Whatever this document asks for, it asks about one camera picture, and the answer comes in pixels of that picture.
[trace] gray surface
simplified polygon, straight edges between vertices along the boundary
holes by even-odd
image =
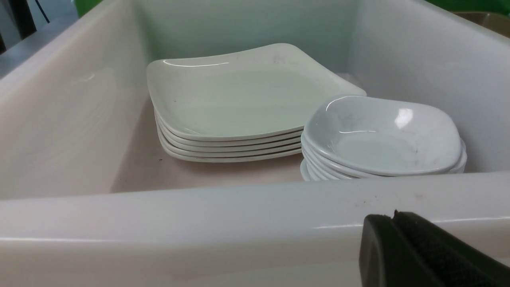
[[[77,20],[78,16],[75,13],[70,13],[46,25],[12,48],[7,47],[8,50],[0,55],[0,79],[46,46]]]

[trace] white plate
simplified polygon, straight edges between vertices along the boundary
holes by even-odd
[[[272,153],[279,153],[289,150],[295,150],[301,148],[301,142],[293,143],[291,145],[286,145],[282,147],[276,147],[276,148],[270,148],[270,149],[264,149],[264,150],[256,150],[256,151],[245,151],[245,152],[214,152],[214,153],[207,153],[207,152],[192,152],[180,149],[176,146],[173,146],[171,143],[168,142],[168,140],[163,135],[163,141],[161,142],[162,145],[164,145],[169,150],[185,156],[194,156],[194,157],[246,157],[246,156],[257,156],[257,155],[264,155],[264,154],[272,154]]]
[[[301,176],[303,177],[303,179],[305,181],[311,181],[312,180],[310,178],[310,175],[308,174],[307,161],[306,160],[301,161],[301,165],[299,166],[299,169],[301,170]]]
[[[175,149],[169,148],[169,144],[166,143],[166,139],[164,138],[163,134],[161,133],[161,130],[159,127],[158,130],[158,138],[160,140],[161,146],[163,150],[167,154],[169,154],[172,157],[175,157],[180,160],[186,160],[186,161],[195,161],[195,162],[245,162],[245,161],[257,161],[257,160],[265,160],[265,159],[271,159],[271,158],[278,158],[278,157],[284,157],[289,155],[294,155],[301,153],[301,148],[293,149],[293,150],[285,150],[277,153],[269,153],[269,154],[262,154],[262,155],[255,155],[255,156],[242,156],[242,157],[202,157],[202,156],[188,156],[188,155],[182,155],[175,152]]]
[[[286,145],[295,144],[298,142],[301,142],[301,137],[293,137],[285,140],[279,140],[279,141],[273,141],[268,143],[263,143],[260,145],[249,145],[249,146],[238,146],[238,147],[196,147],[196,146],[189,146],[184,145],[174,139],[174,135],[170,133],[168,130],[165,129],[165,127],[162,127],[161,122],[156,118],[158,121],[158,125],[161,129],[161,132],[167,139],[167,141],[172,144],[173,146],[187,150],[192,152],[207,152],[207,153],[220,153],[220,152],[244,152],[244,151],[256,151],[256,150],[263,150],[263,149],[269,149],[269,148],[276,148]]]
[[[327,101],[303,133],[330,160],[366,173],[405,176],[444,173],[461,156],[457,128],[426,105],[344,96]]]
[[[311,144],[308,143],[306,136],[303,134],[301,136],[301,145],[304,151],[310,153],[311,157],[315,159],[315,161],[322,167],[323,170],[329,171],[330,174],[340,174],[340,176],[347,176],[350,178],[380,178],[386,177],[382,175],[374,175],[369,173],[364,173],[357,171],[355,169],[348,168],[341,164],[338,164],[326,157],[323,157],[318,152],[314,150]]]
[[[326,99],[366,95],[289,44],[155,61],[147,82],[164,125],[179,137],[204,141],[298,131]]]
[[[186,139],[179,137],[172,132],[168,130],[168,128],[165,126],[163,122],[161,122],[161,117],[159,115],[157,118],[160,121],[161,127],[164,128],[162,131],[165,131],[165,134],[172,135],[172,139],[179,142],[183,145],[188,146],[195,146],[195,147],[237,147],[237,146],[250,146],[250,145],[260,145],[260,144],[267,144],[269,142],[273,141],[279,141],[284,139],[290,139],[293,137],[301,136],[301,133],[303,130],[298,130],[291,133],[276,135],[276,136],[270,136],[270,137],[262,137],[262,138],[256,138],[256,139],[247,139],[247,140],[230,140],[230,141],[204,141],[204,140],[192,140],[192,139]]]

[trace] square plate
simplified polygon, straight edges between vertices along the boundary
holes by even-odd
[[[297,131],[328,98],[366,95],[290,44],[155,61],[147,81],[162,123],[179,137],[203,141]]]

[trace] stack of bowls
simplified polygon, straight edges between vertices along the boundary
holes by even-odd
[[[306,181],[464,172],[452,119],[422,104],[342,96],[327,101],[301,136]]]

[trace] white bowl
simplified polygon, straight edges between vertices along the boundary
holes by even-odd
[[[462,143],[462,155],[457,162],[457,164],[447,171],[447,174],[458,174],[463,173],[464,168],[466,166],[466,162],[468,159],[468,155],[466,153],[466,145],[464,141],[461,139]],[[351,168],[348,168],[346,166],[343,166],[341,164],[338,164],[328,158],[323,157],[322,155],[316,153],[312,146],[307,142],[305,134],[301,136],[301,148],[303,149],[303,152],[308,152],[311,156],[311,158],[314,160],[316,165],[319,166],[320,171],[325,171],[331,175],[339,176],[340,178],[343,178],[345,176],[352,177],[352,178],[384,178],[387,176],[382,175],[374,175],[369,173],[360,172]]]
[[[339,179],[329,173],[325,173],[325,172],[321,171],[302,149],[301,149],[301,152],[303,153],[303,157],[307,160],[308,167],[310,167],[310,169],[313,171],[313,173],[315,175],[317,175],[321,180]]]
[[[461,156],[451,118],[422,104],[342,96],[321,106],[304,127],[310,145],[330,160],[386,176],[437,174]]]
[[[310,178],[312,179],[312,181],[322,181],[322,179],[320,177],[318,177],[313,169],[310,167],[310,165],[308,164],[307,162],[307,171],[308,171],[308,175],[310,175]]]
[[[307,151],[303,145],[301,145],[301,149],[302,149],[301,152],[303,153],[303,157],[307,160],[307,164],[313,166],[313,170],[316,174],[321,174],[328,179],[353,179],[353,178],[355,178],[350,175],[343,174],[341,172],[337,172],[337,171],[328,169],[326,166],[321,165],[321,163],[319,163],[317,161],[317,158],[315,157],[315,155],[313,153],[310,153],[309,151]]]
[[[338,164],[324,156],[320,155],[318,152],[314,150],[311,144],[308,143],[305,134],[301,135],[301,148],[303,150],[308,151],[314,157],[315,161],[318,165],[325,171],[328,171],[330,174],[339,174],[340,176],[347,176],[350,178],[381,178],[386,177],[382,175],[374,175],[369,173],[364,173],[357,171],[355,169],[348,168],[341,164]]]
[[[466,151],[466,144],[462,139],[461,144],[462,144],[461,158],[458,160],[457,164],[447,172],[448,174],[461,174],[464,172],[464,168],[466,167],[466,163],[468,161],[468,154]]]
[[[203,141],[298,131],[326,99],[366,95],[289,44],[155,61],[147,83],[163,124],[179,137]]]
[[[301,177],[303,178],[303,180],[305,180],[305,181],[311,181],[312,180],[310,178],[310,175],[308,174],[307,161],[305,159],[303,159],[303,161],[301,161],[301,165],[299,166],[299,170],[301,171]]]
[[[162,127],[161,122],[156,118],[158,125],[161,129],[161,132],[165,136],[165,139],[172,145],[179,149],[192,151],[192,152],[205,152],[205,153],[229,153],[229,152],[245,152],[245,151],[256,151],[256,150],[265,150],[270,148],[277,148],[287,145],[292,145],[301,141],[301,137],[293,137],[285,140],[278,140],[268,143],[262,143],[260,145],[248,145],[248,146],[238,146],[238,147],[196,147],[182,144],[175,140],[174,135],[169,132],[165,127]]]

